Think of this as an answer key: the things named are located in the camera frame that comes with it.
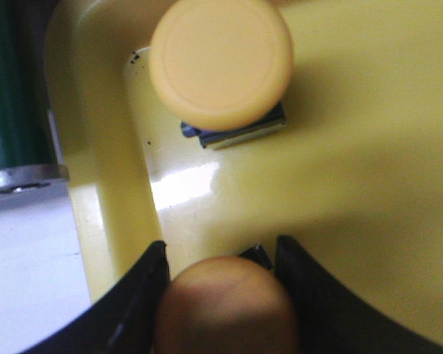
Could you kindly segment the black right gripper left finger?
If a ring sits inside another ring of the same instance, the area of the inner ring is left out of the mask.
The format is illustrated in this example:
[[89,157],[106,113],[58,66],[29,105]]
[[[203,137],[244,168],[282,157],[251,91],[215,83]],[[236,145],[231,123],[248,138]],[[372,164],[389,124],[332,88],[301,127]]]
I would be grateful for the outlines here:
[[26,353],[151,353],[155,313],[169,283],[166,244],[150,244],[96,303]]

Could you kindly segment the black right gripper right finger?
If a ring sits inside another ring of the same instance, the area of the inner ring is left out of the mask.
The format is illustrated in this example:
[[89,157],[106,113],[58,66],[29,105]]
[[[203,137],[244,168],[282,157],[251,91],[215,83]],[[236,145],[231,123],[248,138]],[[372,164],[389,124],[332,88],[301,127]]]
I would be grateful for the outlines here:
[[289,235],[277,239],[275,275],[295,306],[302,353],[443,353],[361,300]]

